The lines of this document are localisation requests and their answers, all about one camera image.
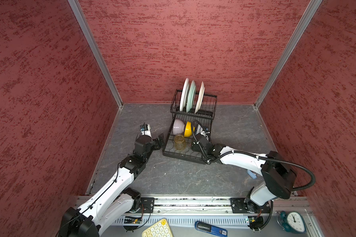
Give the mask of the amber glass cup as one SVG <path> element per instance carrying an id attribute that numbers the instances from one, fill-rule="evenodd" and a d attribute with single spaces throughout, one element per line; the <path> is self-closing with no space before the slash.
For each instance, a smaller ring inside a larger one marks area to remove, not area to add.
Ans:
<path id="1" fill-rule="evenodd" d="M 186 147 L 186 139 L 183 135 L 179 134 L 174 137 L 174 146 L 177 151 L 183 151 Z"/>

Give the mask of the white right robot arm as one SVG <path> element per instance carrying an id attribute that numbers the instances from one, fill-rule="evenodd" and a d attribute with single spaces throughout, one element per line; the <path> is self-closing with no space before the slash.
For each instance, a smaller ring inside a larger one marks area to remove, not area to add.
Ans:
<path id="1" fill-rule="evenodd" d="M 254 154 L 235 150 L 224 144 L 212 144 L 203 134 L 193 137 L 191 145 L 200 152 L 207 164 L 220 163 L 237 166 L 263 177 L 260 185 L 253 187 L 244 200 L 244 208 L 250 213 L 257 213 L 270 200 L 288 199 L 293 191 L 296 173 L 282 157 L 274 151 L 268 154 Z"/>

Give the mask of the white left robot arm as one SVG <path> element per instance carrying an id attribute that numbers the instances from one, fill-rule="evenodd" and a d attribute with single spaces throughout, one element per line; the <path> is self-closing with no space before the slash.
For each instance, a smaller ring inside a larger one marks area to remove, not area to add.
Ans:
<path id="1" fill-rule="evenodd" d="M 164 146 L 164 135 L 153 139 L 142 131 L 135 148 L 120 163 L 113 177 L 79 208 L 69 208 L 62 217 L 58 237 L 100 237 L 124 213 L 137 211 L 141 194 L 129 185 L 141 174 L 155 150 Z"/>

